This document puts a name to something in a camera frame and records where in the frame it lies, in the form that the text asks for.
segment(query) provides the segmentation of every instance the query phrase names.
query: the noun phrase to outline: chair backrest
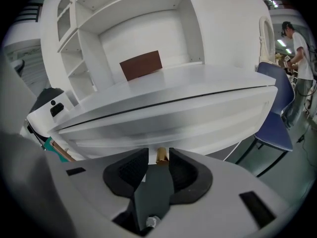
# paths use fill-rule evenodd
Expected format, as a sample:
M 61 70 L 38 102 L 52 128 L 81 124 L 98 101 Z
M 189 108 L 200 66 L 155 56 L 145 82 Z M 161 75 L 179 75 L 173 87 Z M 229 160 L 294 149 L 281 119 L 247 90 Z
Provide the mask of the chair backrest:
M 295 98 L 294 90 L 285 70 L 274 64 L 260 62 L 257 72 L 276 79 L 275 86 L 278 90 L 270 111 L 280 115 L 282 110 Z

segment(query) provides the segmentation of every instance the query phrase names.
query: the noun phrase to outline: brown board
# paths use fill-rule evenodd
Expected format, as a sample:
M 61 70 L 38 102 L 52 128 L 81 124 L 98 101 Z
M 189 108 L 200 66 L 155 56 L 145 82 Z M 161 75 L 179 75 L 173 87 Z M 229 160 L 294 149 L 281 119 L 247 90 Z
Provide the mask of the brown board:
M 128 81 L 162 69 L 159 52 L 149 52 L 120 63 Z

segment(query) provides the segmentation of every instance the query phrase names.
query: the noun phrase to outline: chair seat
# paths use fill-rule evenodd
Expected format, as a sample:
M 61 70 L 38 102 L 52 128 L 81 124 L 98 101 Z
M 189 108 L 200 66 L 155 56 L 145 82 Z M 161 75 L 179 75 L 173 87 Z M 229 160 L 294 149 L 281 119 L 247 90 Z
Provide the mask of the chair seat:
M 292 141 L 280 115 L 269 112 L 255 138 L 282 151 L 293 151 Z

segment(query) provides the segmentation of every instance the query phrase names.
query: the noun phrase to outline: man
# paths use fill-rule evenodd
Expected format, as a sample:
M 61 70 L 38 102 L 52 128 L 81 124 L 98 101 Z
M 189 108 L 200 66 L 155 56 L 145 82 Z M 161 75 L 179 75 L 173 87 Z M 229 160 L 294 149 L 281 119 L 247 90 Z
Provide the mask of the man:
M 293 39 L 294 51 L 296 55 L 288 63 L 288 69 L 297 70 L 297 83 L 295 87 L 295 100 L 287 109 L 285 117 L 285 125 L 290 128 L 295 125 L 299 119 L 309 90 L 313 86 L 313 72 L 310 65 L 310 54 L 304 37 L 295 32 L 291 22 L 283 22 L 282 36 Z

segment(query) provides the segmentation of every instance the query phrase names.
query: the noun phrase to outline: chair leg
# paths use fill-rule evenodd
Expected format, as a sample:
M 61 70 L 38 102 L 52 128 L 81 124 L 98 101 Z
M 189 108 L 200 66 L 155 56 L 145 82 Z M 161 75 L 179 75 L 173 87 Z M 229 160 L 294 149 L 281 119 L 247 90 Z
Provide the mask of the chair leg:
M 246 150 L 246 152 L 240 157 L 240 159 L 236 162 L 236 164 L 239 164 L 251 152 L 253 147 L 256 145 L 257 141 L 258 141 L 257 139 L 254 139 L 252 144 L 249 146 L 249 148 Z
M 283 152 L 271 165 L 269 165 L 265 170 L 263 170 L 257 177 L 260 177 L 264 175 L 267 171 L 269 171 L 271 168 L 273 168 L 277 162 L 279 162 L 286 154 L 288 151 Z

